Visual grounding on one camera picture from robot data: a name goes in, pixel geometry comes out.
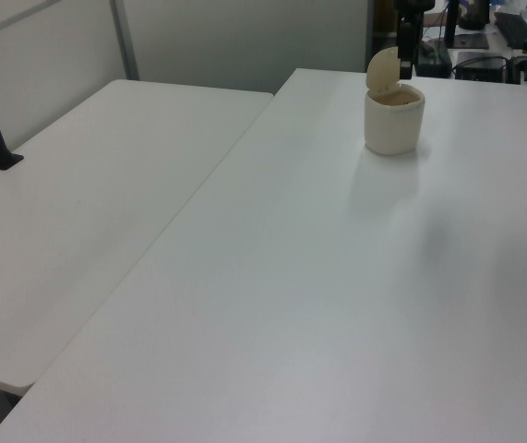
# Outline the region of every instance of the table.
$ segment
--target table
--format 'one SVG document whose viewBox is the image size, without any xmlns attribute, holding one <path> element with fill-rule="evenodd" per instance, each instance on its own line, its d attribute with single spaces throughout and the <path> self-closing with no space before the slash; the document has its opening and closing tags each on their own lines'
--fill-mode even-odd
<svg viewBox="0 0 527 443">
<path fill-rule="evenodd" d="M 527 5 L 527 1 L 524 1 L 521 3 L 522 3 L 522 6 Z M 445 7 L 445 3 L 437 0 L 436 7 L 432 11 L 429 11 L 429 12 L 438 13 L 438 12 L 441 12 L 444 9 L 444 7 Z M 517 11 L 507 10 L 507 12 L 516 13 Z M 511 58 L 512 56 L 521 55 L 521 51 L 513 51 L 511 48 L 507 46 L 507 41 L 505 40 L 501 32 L 498 30 L 498 27 L 495 26 L 495 16 L 494 16 L 493 8 L 491 8 L 490 19 L 491 19 L 491 23 L 485 26 L 485 32 L 487 33 L 486 38 L 489 43 L 489 49 L 488 50 L 451 49 L 449 50 L 449 56 L 454 66 L 456 65 L 457 60 L 458 60 L 458 53 L 461 51 L 471 51 L 471 52 L 477 52 L 477 53 L 498 53 L 507 58 Z M 456 33 L 458 34 L 461 32 L 463 32 L 463 30 L 457 26 Z"/>
<path fill-rule="evenodd" d="M 268 104 L 119 80 L 0 172 L 0 389 L 23 395 Z"/>
<path fill-rule="evenodd" d="M 297 70 L 0 443 L 527 441 L 527 89 L 412 83 L 385 158 Z"/>
</svg>

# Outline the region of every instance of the cable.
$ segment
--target cable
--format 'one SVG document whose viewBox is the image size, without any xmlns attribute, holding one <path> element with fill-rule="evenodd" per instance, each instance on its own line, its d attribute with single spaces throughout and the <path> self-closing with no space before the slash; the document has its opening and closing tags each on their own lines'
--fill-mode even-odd
<svg viewBox="0 0 527 443">
<path fill-rule="evenodd" d="M 475 58 L 470 58 L 468 60 L 464 60 L 463 62 L 458 63 L 457 65 L 455 65 L 451 69 L 451 72 L 455 72 L 458 67 L 464 67 L 464 66 L 467 66 L 467 65 L 472 65 L 474 63 L 482 62 L 484 60 L 498 60 L 498 59 L 505 60 L 505 67 L 507 67 L 507 63 L 509 63 L 509 59 L 508 58 L 503 57 L 502 55 L 491 55 L 489 57 L 475 57 Z"/>
<path fill-rule="evenodd" d="M 441 27 L 444 26 L 444 14 L 448 10 L 449 4 L 446 4 L 446 7 L 444 7 L 444 10 L 439 13 L 437 18 L 434 20 L 434 23 L 437 23 L 439 21 L 439 38 L 441 38 Z M 427 31 L 433 28 L 433 25 L 429 25 L 427 28 L 425 28 L 425 31 L 423 32 L 423 35 L 421 36 L 421 41 L 425 38 L 425 35 L 427 34 Z"/>
</svg>

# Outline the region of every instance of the desk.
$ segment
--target desk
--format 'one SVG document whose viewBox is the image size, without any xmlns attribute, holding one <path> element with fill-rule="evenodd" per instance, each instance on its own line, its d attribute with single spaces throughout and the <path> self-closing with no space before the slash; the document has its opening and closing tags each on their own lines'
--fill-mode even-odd
<svg viewBox="0 0 527 443">
<path fill-rule="evenodd" d="M 0 172 L 0 389 L 45 371 L 268 104 L 111 83 Z"/>
<path fill-rule="evenodd" d="M 436 8 L 433 11 L 429 11 L 430 13 L 438 13 L 443 10 L 445 7 L 445 4 L 443 2 L 437 1 Z M 452 61 L 452 65 L 455 66 L 458 60 L 458 52 L 460 51 L 472 51 L 472 52 L 478 52 L 478 53 L 498 53 L 503 55 L 504 57 L 511 58 L 514 54 L 521 55 L 521 51 L 516 51 L 515 53 L 512 51 L 511 48 L 507 46 L 507 41 L 499 31 L 498 27 L 495 26 L 495 16 L 494 16 L 494 10 L 491 9 L 490 12 L 490 19 L 491 23 L 487 24 L 485 26 L 485 32 L 487 32 L 486 38 L 489 43 L 489 49 L 488 50 L 478 50 L 478 49 L 451 49 L 449 50 L 449 56 Z M 461 33 L 463 30 L 460 27 L 456 27 L 456 33 Z"/>
<path fill-rule="evenodd" d="M 527 441 L 527 89 L 412 83 L 384 158 L 365 76 L 297 70 L 0 443 Z"/>
</svg>

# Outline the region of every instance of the container lid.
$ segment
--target container lid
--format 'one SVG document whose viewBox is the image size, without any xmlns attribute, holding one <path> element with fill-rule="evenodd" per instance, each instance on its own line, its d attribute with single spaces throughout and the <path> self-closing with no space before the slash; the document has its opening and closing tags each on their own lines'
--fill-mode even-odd
<svg viewBox="0 0 527 443">
<path fill-rule="evenodd" d="M 396 85 L 401 79 L 399 48 L 383 49 L 370 61 L 365 74 L 365 85 L 370 90 L 385 90 Z"/>
</svg>

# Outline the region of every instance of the white surface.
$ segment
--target white surface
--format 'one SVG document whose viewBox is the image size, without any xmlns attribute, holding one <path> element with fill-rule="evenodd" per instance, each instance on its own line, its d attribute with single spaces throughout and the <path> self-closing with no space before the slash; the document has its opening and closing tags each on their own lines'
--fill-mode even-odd
<svg viewBox="0 0 527 443">
<path fill-rule="evenodd" d="M 4 0 L 3 11 L 16 2 Z M 7 146 L 14 150 L 125 76 L 107 1 L 62 0 L 0 30 L 0 127 Z"/>
<path fill-rule="evenodd" d="M 125 0 L 140 78 L 275 93 L 297 67 L 365 70 L 373 0 Z"/>
<path fill-rule="evenodd" d="M 270 100 L 116 81 L 0 172 L 0 388 L 23 394 Z"/>
<path fill-rule="evenodd" d="M 384 158 L 364 80 L 296 71 L 0 442 L 527 441 L 527 90 L 416 78 Z"/>
</svg>

